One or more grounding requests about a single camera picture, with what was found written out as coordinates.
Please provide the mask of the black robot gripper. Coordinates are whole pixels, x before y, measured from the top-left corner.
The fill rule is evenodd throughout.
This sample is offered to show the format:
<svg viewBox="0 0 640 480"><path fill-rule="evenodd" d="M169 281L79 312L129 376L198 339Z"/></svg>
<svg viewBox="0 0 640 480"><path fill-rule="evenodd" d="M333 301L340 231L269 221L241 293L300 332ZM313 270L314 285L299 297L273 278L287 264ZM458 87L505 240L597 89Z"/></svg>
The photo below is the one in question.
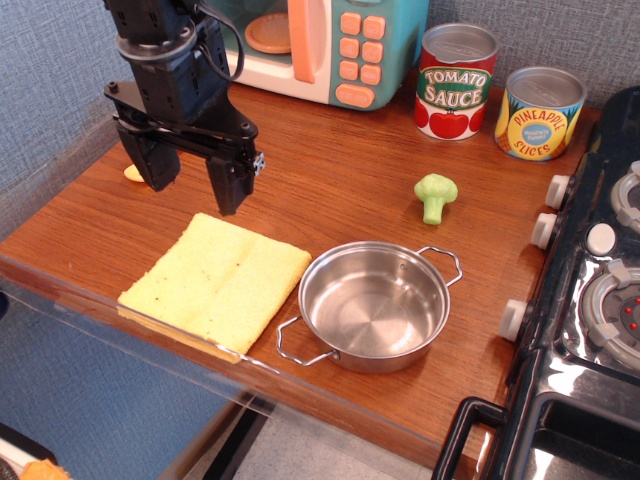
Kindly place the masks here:
<svg viewBox="0 0 640 480"><path fill-rule="evenodd" d="M222 47L120 47L132 82L111 82L120 141L143 181L164 190L180 172L177 151L206 161L219 213L235 215L265 166L256 125L230 102Z"/></svg>

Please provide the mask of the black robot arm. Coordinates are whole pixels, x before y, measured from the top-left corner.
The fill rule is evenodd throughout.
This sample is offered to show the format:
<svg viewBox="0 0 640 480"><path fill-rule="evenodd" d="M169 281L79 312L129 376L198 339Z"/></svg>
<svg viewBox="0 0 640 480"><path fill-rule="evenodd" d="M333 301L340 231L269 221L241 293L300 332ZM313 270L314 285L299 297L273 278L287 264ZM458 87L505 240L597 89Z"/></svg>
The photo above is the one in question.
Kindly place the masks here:
<svg viewBox="0 0 640 480"><path fill-rule="evenodd" d="M133 72L104 94L116 107L120 141L155 191L180 172L179 152L201 157L219 212L233 215L252 194L264 155L257 126L231 103L228 90L244 67L229 67L223 34L238 31L204 1L108 1L116 48Z"/></svg>

